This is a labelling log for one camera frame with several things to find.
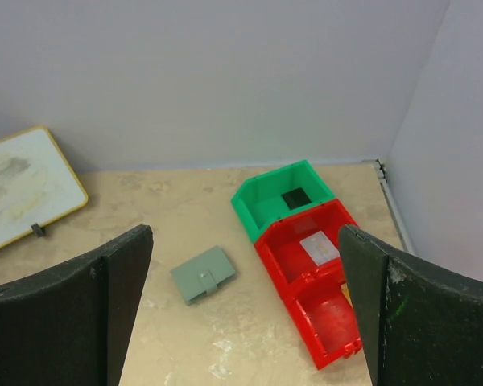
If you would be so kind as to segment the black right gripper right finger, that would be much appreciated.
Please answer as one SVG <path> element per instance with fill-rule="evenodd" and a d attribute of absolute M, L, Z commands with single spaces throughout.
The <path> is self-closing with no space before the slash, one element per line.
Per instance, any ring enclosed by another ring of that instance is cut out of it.
<path fill-rule="evenodd" d="M 374 385 L 483 385 L 483 282 L 354 225 L 338 233 Z"/>

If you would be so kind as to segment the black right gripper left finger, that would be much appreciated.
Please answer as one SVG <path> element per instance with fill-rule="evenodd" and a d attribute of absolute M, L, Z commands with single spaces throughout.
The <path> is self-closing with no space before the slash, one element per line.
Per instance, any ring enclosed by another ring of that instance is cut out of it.
<path fill-rule="evenodd" d="M 0 285 L 0 385 L 117 385 L 153 249 L 139 225 Z"/>

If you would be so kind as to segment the teal leather card holder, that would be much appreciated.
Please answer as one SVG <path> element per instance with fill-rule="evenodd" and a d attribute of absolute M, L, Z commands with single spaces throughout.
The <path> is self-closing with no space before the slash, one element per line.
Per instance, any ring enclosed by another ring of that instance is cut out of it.
<path fill-rule="evenodd" d="M 171 276 L 187 306 L 215 294 L 236 277 L 236 270 L 224 250 L 215 246 L 171 270 Z"/>

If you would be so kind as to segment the orange card in bin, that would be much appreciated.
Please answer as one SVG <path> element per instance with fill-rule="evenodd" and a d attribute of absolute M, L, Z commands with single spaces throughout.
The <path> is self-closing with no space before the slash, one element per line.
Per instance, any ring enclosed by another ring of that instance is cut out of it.
<path fill-rule="evenodd" d="M 344 295 L 345 299 L 347 300 L 347 302 L 352 305 L 352 301 L 351 301 L 351 297 L 350 297 L 350 294 L 349 294 L 349 288 L 347 286 L 346 283 L 344 283 L 342 286 L 341 286 L 341 292 L 342 294 Z"/>

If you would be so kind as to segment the silver card in bin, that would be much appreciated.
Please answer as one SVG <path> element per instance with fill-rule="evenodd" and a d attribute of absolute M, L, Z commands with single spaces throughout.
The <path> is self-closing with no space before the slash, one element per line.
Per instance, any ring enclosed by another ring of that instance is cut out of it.
<path fill-rule="evenodd" d="M 311 234 L 299 243 L 317 266 L 333 261 L 340 256 L 338 248 L 322 231 Z"/>

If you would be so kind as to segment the black card in green bin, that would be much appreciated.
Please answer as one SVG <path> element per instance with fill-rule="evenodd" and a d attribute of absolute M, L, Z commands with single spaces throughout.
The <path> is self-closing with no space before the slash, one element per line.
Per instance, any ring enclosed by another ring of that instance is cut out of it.
<path fill-rule="evenodd" d="M 310 204 L 312 201 L 302 187 L 281 194 L 285 204 L 290 210 Z"/>

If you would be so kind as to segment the black whiteboard stand clip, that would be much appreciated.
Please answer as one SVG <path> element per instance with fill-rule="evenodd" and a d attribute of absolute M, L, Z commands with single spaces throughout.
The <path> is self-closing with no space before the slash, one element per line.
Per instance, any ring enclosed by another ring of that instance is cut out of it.
<path fill-rule="evenodd" d="M 46 236 L 45 229 L 37 223 L 31 225 L 31 230 L 33 231 L 33 233 L 37 237 L 45 237 Z"/>

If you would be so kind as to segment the red double plastic bin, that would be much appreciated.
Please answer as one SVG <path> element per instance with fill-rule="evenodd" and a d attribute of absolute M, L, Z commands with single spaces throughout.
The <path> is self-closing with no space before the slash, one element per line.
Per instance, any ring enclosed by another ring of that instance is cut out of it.
<path fill-rule="evenodd" d="M 339 250 L 338 232 L 355 221 L 338 199 L 274 222 L 254 247 L 316 368 L 357 353 L 361 338 L 338 257 L 317 266 L 300 241 L 322 231 Z"/>

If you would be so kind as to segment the yellow framed whiteboard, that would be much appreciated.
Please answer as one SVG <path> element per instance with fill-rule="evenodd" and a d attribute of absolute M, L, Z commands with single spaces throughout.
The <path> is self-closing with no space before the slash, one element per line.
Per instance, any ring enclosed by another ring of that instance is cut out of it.
<path fill-rule="evenodd" d="M 35 126 L 0 140 L 0 249 L 81 209 L 81 181 L 49 129 Z"/>

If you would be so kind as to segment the green plastic bin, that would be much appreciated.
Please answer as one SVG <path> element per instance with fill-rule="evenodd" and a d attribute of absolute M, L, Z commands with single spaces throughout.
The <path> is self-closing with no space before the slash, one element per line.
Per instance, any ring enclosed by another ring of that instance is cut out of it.
<path fill-rule="evenodd" d="M 307 160 L 247 179 L 231 204 L 251 243 L 276 221 L 335 199 Z"/>

